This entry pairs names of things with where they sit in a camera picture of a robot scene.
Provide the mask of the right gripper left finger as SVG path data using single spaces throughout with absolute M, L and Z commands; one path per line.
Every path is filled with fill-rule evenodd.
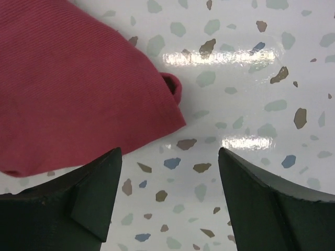
M 1 250 L 100 250 L 121 174 L 121 149 L 18 194 L 1 195 Z

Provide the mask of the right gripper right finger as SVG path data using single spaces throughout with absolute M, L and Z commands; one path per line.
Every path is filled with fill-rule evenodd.
M 218 164 L 238 250 L 334 250 L 334 195 L 221 148 Z

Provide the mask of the red tank top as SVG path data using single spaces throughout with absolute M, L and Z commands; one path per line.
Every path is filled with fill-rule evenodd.
M 182 85 L 69 1 L 1 1 L 1 172 L 123 154 L 186 125 Z

